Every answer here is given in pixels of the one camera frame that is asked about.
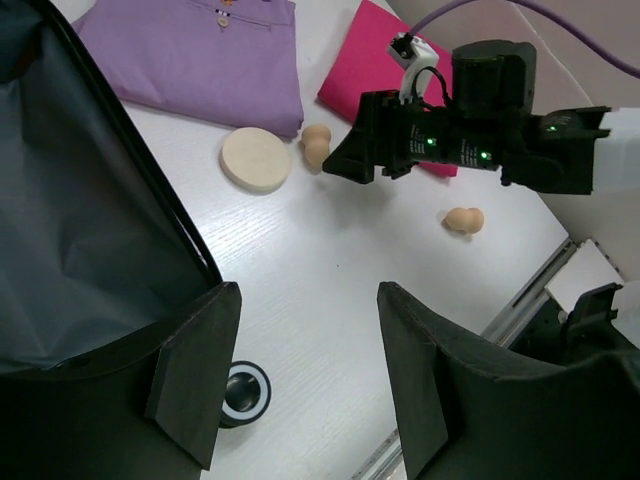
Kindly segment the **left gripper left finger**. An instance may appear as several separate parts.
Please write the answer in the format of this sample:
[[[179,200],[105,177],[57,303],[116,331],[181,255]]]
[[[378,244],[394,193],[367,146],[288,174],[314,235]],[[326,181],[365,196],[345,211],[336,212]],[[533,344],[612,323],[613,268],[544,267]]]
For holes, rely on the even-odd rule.
[[[241,306],[238,284],[223,282],[178,316],[145,406],[144,416],[202,470],[213,458]]]

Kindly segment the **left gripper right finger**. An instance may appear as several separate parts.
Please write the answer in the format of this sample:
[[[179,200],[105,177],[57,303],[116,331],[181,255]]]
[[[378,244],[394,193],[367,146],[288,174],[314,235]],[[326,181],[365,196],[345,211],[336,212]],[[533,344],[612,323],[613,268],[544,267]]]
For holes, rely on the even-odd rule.
[[[635,479],[639,352],[561,366],[493,344],[393,282],[378,310],[411,479]]]

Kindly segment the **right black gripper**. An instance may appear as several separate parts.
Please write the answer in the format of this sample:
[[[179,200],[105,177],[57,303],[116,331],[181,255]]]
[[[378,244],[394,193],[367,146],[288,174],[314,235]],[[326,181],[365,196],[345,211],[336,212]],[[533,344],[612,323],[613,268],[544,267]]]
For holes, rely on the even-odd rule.
[[[377,167],[397,179],[426,163],[438,174],[451,176],[455,166],[446,157],[454,119],[446,107],[403,104],[395,90],[364,93],[352,130],[322,170],[355,183],[371,183]]]

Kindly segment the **beige makeup sponge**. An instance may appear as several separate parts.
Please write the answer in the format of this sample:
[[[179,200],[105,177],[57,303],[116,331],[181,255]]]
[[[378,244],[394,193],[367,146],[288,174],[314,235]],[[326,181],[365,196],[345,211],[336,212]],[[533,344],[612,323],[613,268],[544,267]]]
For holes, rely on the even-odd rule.
[[[484,223],[484,214],[478,208],[456,207],[451,209],[444,217],[444,224],[450,230],[465,235],[474,235],[480,232]]]
[[[304,157],[315,170],[320,170],[330,155],[331,130],[324,124],[307,126],[301,136]]]

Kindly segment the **pink cloth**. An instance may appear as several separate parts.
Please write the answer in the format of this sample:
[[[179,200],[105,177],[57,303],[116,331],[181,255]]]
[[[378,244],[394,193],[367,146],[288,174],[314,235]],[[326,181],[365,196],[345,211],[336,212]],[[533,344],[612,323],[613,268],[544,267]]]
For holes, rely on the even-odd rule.
[[[361,2],[317,99],[354,123],[363,93],[399,89],[403,70],[387,48],[396,34],[407,30],[393,14],[371,1]]]

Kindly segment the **purple shorts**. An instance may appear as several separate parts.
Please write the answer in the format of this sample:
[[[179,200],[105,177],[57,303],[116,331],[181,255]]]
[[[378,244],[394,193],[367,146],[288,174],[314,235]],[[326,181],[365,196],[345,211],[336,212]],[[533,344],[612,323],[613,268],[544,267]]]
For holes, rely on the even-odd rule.
[[[73,24],[125,101],[296,137],[304,119],[291,1],[96,2]]]

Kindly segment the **pink and teal kids suitcase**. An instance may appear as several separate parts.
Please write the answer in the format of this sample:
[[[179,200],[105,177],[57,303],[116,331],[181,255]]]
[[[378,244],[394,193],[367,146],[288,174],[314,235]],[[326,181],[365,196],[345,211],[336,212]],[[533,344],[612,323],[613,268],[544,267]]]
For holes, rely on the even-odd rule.
[[[48,1],[1,5],[1,475],[197,479],[145,406],[217,265]]]

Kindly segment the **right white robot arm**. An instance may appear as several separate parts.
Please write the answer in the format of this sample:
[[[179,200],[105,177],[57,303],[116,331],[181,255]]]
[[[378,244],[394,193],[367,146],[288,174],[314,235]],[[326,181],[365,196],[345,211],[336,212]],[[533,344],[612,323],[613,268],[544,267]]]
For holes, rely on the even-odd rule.
[[[400,34],[389,47],[405,70],[400,89],[361,95],[355,123],[323,162],[324,172],[368,184],[375,170],[397,179],[419,163],[500,171],[502,185],[545,194],[590,195],[637,186],[629,114],[609,107],[531,112],[536,50],[506,40],[454,50],[452,79],[429,45]]]

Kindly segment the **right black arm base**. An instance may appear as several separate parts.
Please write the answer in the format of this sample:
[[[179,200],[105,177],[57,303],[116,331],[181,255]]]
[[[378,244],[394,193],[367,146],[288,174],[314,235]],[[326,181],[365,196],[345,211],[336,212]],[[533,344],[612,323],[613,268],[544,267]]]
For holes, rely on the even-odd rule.
[[[622,289],[609,283],[582,294],[564,321],[559,304],[551,299],[516,337],[510,349],[550,364],[569,366],[595,355],[633,351],[636,347],[613,325],[618,310],[615,294]]]

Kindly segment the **round cream powder puff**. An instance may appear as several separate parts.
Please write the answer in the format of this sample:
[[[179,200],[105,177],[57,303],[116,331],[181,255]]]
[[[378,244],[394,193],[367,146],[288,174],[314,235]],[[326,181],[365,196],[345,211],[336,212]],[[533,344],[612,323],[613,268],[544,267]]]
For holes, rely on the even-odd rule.
[[[274,192],[292,169],[284,142],[271,132],[254,127],[236,129],[225,138],[219,163],[230,181],[252,194]]]

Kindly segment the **aluminium rail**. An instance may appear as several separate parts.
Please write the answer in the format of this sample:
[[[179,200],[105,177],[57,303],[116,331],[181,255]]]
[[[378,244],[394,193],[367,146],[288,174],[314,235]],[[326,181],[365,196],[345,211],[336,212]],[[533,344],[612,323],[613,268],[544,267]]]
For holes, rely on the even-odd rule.
[[[588,286],[603,286],[625,280],[620,269],[601,248],[587,239],[578,245],[570,240],[542,264],[520,291],[481,331],[481,337],[501,347],[513,346],[523,332],[536,324],[549,302],[558,312],[551,316],[558,324],[568,316],[571,300]],[[399,432],[394,429],[352,475],[354,479],[404,479],[404,459]]]

